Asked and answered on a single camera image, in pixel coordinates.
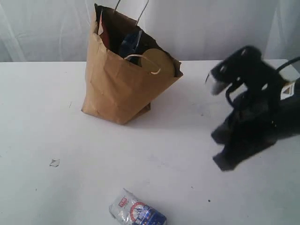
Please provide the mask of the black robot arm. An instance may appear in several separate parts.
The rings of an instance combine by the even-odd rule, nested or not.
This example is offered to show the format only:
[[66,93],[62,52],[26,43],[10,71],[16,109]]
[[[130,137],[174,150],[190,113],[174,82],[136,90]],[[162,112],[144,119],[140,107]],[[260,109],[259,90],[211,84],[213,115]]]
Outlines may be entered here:
[[213,160],[223,172],[276,144],[300,134],[300,81],[277,91],[262,90],[250,102],[249,91],[239,94],[234,108],[212,133],[223,150]]

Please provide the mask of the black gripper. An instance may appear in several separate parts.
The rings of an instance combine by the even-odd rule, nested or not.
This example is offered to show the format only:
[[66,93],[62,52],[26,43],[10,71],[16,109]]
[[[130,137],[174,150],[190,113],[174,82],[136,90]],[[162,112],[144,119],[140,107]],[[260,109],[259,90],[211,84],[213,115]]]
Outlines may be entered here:
[[261,113],[236,125],[224,121],[212,133],[217,144],[226,144],[212,157],[221,171],[232,171],[248,155],[255,155],[277,141],[300,135],[300,96],[294,94],[279,101],[274,113]]

